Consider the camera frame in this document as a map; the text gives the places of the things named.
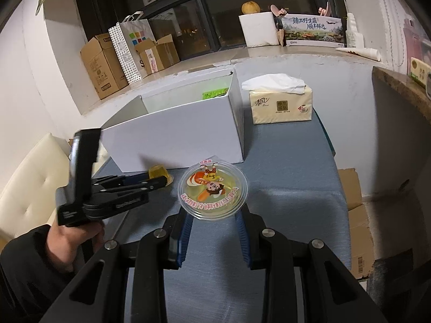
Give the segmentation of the person's left hand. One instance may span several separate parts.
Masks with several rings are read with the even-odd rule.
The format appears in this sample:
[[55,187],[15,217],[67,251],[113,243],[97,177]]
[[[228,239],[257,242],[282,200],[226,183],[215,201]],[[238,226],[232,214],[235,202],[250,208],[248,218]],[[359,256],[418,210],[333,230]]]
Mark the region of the person's left hand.
[[90,241],[96,252],[102,247],[104,236],[105,224],[102,221],[67,227],[59,225],[55,220],[47,234],[47,256],[57,270],[72,272],[78,248]]

